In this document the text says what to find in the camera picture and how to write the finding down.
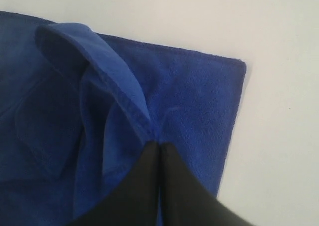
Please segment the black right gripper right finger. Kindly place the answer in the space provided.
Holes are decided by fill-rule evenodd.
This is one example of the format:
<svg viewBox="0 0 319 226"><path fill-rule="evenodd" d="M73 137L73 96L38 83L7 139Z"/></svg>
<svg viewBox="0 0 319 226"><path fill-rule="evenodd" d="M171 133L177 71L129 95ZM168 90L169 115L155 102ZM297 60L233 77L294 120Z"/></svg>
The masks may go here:
<svg viewBox="0 0 319 226"><path fill-rule="evenodd" d="M161 146L161 210L165 226L250 226L217 200L172 143Z"/></svg>

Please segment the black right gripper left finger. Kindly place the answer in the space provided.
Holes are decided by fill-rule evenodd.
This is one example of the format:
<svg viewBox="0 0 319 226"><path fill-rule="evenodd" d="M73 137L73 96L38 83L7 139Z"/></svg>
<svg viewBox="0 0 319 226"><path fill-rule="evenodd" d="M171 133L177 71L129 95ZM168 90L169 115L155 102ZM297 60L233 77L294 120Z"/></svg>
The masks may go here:
<svg viewBox="0 0 319 226"><path fill-rule="evenodd" d="M147 142L125 178L95 207L69 226L154 226L159 194L156 142Z"/></svg>

